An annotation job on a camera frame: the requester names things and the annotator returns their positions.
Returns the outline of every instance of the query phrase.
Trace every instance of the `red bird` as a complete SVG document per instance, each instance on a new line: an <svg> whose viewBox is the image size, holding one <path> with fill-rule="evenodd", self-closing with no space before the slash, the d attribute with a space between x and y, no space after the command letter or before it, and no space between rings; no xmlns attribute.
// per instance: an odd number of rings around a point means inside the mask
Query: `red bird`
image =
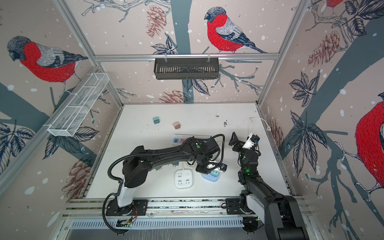
<svg viewBox="0 0 384 240"><path fill-rule="evenodd" d="M384 100L384 93L378 95ZM357 154L345 152L341 143L343 158L348 154L359 159L367 170L376 179L376 185L371 189L365 189L361 183L356 182L368 195L365 201L371 201L371 193L376 189L384 188L384 102L379 102L364 117L362 117L356 126L356 145Z"/></svg>
<svg viewBox="0 0 384 240"><path fill-rule="evenodd" d="M75 75L75 68L79 62L88 59L79 54L63 51L60 48L47 47L32 42L24 36L11 39L7 45L9 56L13 61L19 59L35 76L47 82L65 81Z"/></svg>
<svg viewBox="0 0 384 240"><path fill-rule="evenodd" d="M222 7L213 7L205 15L208 20L208 39L221 51L235 52L240 48L251 48L260 53L265 53L255 46L243 33L243 30L236 26L227 16Z"/></svg>

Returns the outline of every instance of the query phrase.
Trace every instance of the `power socket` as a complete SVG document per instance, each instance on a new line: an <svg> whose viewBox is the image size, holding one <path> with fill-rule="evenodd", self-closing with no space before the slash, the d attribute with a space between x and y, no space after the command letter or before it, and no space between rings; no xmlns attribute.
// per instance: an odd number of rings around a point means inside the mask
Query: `power socket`
<svg viewBox="0 0 384 240"><path fill-rule="evenodd" d="M189 169L177 170L175 173L175 186L185 189L192 186L192 171Z"/></svg>

